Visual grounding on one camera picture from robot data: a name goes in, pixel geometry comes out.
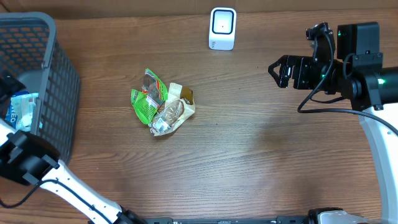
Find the brown paper bread bag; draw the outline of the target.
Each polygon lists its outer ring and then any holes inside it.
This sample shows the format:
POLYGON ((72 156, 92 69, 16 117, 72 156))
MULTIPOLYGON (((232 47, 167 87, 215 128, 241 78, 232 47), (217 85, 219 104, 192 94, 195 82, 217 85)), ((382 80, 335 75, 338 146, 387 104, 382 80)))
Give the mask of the brown paper bread bag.
POLYGON ((149 124, 153 136, 172 134, 195 113, 193 91, 177 83, 170 83, 165 107, 149 124))

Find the green snack packet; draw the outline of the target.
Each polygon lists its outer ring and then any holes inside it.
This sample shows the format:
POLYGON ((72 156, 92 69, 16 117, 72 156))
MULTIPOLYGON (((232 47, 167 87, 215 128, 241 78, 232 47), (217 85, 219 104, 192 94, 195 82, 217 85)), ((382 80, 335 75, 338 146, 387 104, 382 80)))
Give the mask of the green snack packet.
POLYGON ((145 70, 142 90, 131 90, 131 104, 139 120, 150 124, 159 108, 168 98, 168 89, 163 81, 150 69, 145 70))

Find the blue Oreo cookie pack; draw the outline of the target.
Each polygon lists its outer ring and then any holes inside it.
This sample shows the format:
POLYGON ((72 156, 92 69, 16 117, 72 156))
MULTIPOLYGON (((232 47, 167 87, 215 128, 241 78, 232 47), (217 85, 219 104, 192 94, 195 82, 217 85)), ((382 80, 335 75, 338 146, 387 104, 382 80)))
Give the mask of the blue Oreo cookie pack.
POLYGON ((38 93, 19 91, 11 97, 5 120, 16 130, 30 132, 38 93))

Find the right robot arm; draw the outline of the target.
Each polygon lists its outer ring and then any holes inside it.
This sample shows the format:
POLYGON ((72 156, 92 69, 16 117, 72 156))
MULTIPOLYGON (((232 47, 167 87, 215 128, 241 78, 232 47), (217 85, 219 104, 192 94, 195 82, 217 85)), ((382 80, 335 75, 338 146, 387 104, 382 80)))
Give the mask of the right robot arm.
POLYGON ((284 55, 268 72, 280 88, 310 90, 297 111, 358 116, 373 155, 382 212, 377 223, 397 223, 397 67, 383 67, 377 22, 326 22, 306 30, 311 57, 284 55))

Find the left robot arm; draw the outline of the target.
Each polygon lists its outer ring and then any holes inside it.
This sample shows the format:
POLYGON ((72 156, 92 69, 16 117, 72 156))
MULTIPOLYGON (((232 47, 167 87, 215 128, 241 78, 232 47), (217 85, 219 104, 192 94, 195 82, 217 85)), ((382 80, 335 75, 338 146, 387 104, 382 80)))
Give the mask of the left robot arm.
POLYGON ((3 208, 22 205, 37 189, 58 195, 75 207, 89 223, 144 223, 145 221, 118 203, 107 199, 80 180, 60 159, 58 151, 32 133, 16 130, 1 120, 1 177, 32 190, 20 201, 3 208))

